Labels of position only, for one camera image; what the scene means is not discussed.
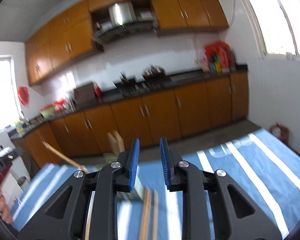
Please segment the person left hand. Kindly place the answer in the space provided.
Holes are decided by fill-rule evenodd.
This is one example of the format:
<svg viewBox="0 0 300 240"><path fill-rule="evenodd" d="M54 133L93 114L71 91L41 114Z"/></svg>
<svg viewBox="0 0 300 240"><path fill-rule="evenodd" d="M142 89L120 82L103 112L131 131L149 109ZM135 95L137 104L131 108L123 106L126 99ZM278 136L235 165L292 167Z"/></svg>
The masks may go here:
<svg viewBox="0 0 300 240"><path fill-rule="evenodd" d="M6 204L6 200L4 195L2 194L2 191L0 189L0 214L1 214L1 219L7 223L7 224L12 224L13 223L13 218L10 214L10 210L8 205Z"/></svg>

